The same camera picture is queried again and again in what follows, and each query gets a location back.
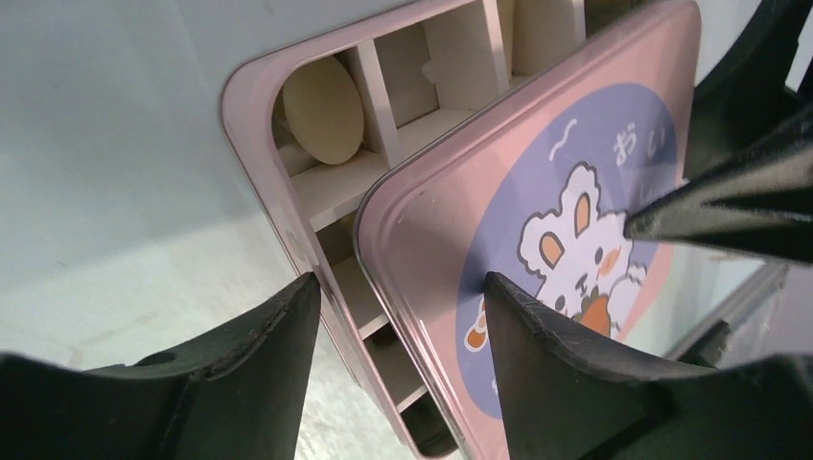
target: printed character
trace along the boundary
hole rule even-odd
[[[559,209],[534,214],[523,227],[519,257],[542,280],[536,298],[601,334],[616,337],[633,307],[646,267],[632,264],[622,231],[626,213],[599,215],[595,169],[577,165]]]
[[[482,350],[485,347],[485,344],[488,342],[488,330],[486,329],[485,323],[484,298],[480,298],[480,305],[477,309],[475,324],[473,324],[469,328],[469,331],[466,332],[466,338],[463,342],[466,345],[466,349],[473,353]]]

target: gray surface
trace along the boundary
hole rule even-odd
[[[777,354],[813,353],[813,270],[792,267],[778,289],[736,329],[726,344],[720,367],[733,367]]]
[[[348,374],[319,327],[305,397],[296,460],[406,460],[415,458],[395,437],[373,400]],[[461,459],[459,453],[449,457]]]

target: rabbit ear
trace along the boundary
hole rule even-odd
[[[545,232],[542,239],[539,241],[539,252],[542,254],[542,260],[545,261],[547,266],[555,268],[559,260],[565,254],[565,247],[559,241],[559,237],[553,232]]]
[[[573,223],[573,228],[576,232],[576,237],[582,234],[587,227],[590,226],[590,196],[587,194],[582,194],[579,196],[579,199],[576,201],[576,209],[574,212],[575,219]]]

